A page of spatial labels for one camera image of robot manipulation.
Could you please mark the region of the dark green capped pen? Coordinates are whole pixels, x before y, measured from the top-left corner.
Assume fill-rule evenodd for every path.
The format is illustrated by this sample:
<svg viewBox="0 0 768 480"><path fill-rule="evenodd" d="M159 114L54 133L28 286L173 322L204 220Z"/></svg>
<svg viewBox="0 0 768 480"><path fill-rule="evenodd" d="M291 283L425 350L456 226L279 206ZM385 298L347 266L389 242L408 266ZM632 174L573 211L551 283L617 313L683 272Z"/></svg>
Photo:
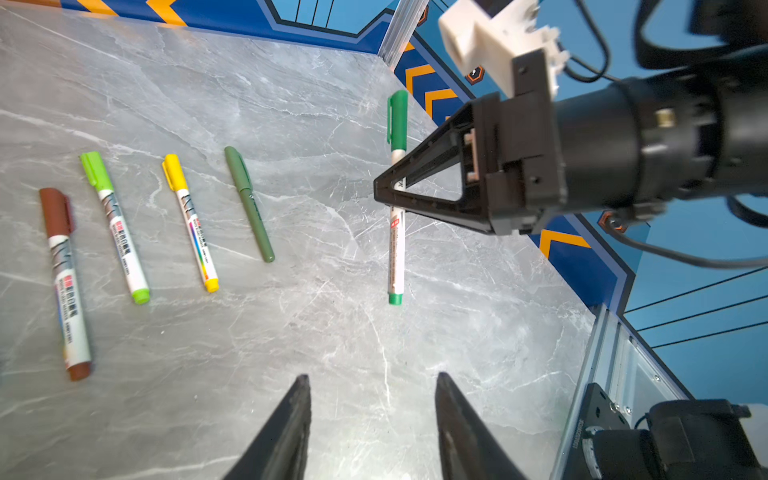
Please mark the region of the dark green capped pen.
<svg viewBox="0 0 768 480"><path fill-rule="evenodd" d="M253 186L245 162L232 146L226 146L224 154L263 260L272 263L275 260L274 250L253 195Z"/></svg>

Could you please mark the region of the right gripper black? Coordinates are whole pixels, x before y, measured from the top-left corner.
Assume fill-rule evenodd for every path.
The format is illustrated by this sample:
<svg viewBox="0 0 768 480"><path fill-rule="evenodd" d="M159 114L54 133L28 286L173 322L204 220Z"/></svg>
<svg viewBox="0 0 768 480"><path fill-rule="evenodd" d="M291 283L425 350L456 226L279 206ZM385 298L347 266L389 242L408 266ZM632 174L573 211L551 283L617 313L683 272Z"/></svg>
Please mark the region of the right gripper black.
<svg viewBox="0 0 768 480"><path fill-rule="evenodd" d="M465 103L374 180L376 201L486 235L538 234L567 200L547 58L513 59L513 97L489 94ZM455 200L410 187L460 167Z"/></svg>

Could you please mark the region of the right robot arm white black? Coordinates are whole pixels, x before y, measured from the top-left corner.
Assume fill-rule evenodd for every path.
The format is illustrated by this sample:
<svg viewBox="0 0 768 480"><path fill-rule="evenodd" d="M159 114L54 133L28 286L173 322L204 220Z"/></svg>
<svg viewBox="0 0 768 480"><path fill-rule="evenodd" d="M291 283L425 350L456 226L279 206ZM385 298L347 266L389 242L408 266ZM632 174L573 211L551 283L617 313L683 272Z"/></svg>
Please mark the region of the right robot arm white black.
<svg viewBox="0 0 768 480"><path fill-rule="evenodd" d="M554 217L612 210L646 221L674 199L767 191L767 5L698 1L690 29L717 47L676 50L643 34L629 78L557 100L568 53L532 1L459 1L440 18L446 50L499 91L465 103L378 176L378 202L476 232L536 234Z"/></svg>

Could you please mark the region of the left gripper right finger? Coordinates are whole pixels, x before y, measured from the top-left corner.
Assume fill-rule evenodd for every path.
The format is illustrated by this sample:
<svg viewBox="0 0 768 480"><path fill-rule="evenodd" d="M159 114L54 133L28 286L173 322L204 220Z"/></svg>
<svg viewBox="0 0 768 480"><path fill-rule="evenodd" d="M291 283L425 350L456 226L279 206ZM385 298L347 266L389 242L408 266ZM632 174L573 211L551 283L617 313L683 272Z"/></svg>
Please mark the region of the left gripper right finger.
<svg viewBox="0 0 768 480"><path fill-rule="evenodd" d="M443 479L526 479L447 372L435 390Z"/></svg>

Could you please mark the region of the white pen green tip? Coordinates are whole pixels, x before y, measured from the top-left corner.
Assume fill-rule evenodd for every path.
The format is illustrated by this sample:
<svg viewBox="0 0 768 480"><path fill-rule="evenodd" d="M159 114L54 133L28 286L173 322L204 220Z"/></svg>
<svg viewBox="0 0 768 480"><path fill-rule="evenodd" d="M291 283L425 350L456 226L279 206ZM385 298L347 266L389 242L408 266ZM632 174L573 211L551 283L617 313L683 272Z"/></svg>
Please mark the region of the white pen green tip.
<svg viewBox="0 0 768 480"><path fill-rule="evenodd" d="M405 288L405 211L390 209L388 303L401 306Z"/></svg>

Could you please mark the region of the white pen light green end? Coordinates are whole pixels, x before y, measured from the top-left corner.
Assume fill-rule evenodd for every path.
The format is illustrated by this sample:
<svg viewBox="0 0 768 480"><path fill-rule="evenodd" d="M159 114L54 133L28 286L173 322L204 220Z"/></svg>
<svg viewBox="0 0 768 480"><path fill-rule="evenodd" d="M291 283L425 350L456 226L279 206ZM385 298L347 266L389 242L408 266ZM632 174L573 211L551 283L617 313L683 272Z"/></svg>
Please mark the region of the white pen light green end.
<svg viewBox="0 0 768 480"><path fill-rule="evenodd" d="M103 206L134 303L146 304L150 301L150 288L102 157L99 152L87 152L80 155L80 160L89 184L97 192Z"/></svg>

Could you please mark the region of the white pen brown end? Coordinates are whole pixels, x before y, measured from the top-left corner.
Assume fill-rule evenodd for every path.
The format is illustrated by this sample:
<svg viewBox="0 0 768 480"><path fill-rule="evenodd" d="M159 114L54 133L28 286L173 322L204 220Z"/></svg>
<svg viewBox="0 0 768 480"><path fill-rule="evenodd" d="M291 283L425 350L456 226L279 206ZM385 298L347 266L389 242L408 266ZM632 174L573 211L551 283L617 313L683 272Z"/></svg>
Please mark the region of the white pen brown end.
<svg viewBox="0 0 768 480"><path fill-rule="evenodd" d="M39 195L52 257L65 367L71 381L81 381L91 374L92 356L70 241L74 224L69 198L55 188L40 189Z"/></svg>

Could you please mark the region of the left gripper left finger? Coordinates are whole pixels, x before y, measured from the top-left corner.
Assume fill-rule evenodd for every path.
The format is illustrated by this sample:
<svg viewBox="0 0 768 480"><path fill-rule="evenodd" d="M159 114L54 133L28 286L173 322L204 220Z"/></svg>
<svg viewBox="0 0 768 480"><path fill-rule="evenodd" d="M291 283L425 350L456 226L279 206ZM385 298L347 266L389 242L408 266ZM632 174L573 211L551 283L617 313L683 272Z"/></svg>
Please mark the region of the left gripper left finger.
<svg viewBox="0 0 768 480"><path fill-rule="evenodd" d="M310 381L302 374L224 479L303 479L310 424Z"/></svg>

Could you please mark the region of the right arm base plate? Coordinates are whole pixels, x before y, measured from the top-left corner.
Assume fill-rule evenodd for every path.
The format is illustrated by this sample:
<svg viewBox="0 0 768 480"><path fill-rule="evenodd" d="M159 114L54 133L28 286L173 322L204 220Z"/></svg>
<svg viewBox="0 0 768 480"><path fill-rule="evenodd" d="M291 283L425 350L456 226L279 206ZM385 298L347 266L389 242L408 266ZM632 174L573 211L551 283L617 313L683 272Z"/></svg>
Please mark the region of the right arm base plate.
<svg viewBox="0 0 768 480"><path fill-rule="evenodd" d="M597 383L586 386L577 413L574 433L566 444L561 479L600 479L595 435L603 430L628 430L632 425Z"/></svg>

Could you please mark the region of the white pen yellow end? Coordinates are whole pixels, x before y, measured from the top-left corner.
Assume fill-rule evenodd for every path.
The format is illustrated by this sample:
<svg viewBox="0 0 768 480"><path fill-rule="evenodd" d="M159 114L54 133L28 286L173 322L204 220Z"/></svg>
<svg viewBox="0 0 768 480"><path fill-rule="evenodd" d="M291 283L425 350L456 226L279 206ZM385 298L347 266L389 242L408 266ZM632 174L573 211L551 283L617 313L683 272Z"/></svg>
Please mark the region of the white pen yellow end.
<svg viewBox="0 0 768 480"><path fill-rule="evenodd" d="M185 229L189 234L205 289L208 293L217 292L220 288L219 277L203 234L199 216L196 213L179 157L175 154L166 155L162 162L162 168L169 188L175 193L183 214Z"/></svg>

